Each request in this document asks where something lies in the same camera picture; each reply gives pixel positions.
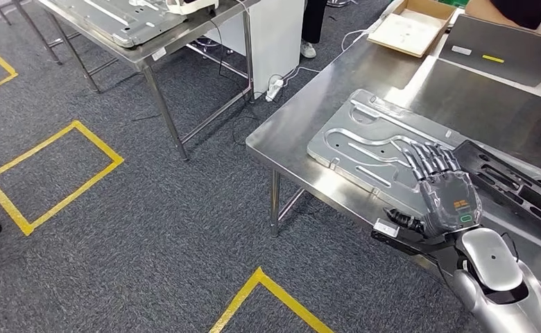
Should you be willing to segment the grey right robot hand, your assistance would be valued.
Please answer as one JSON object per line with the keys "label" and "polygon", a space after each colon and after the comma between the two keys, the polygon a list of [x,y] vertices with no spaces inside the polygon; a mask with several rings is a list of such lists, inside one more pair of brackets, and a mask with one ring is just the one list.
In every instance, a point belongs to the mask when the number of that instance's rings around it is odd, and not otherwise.
{"label": "grey right robot hand", "polygon": [[389,220],[426,239],[478,225],[483,214],[481,200],[453,152],[432,144],[414,143],[411,147],[402,153],[417,180],[427,213],[416,217],[396,208],[385,209]]}

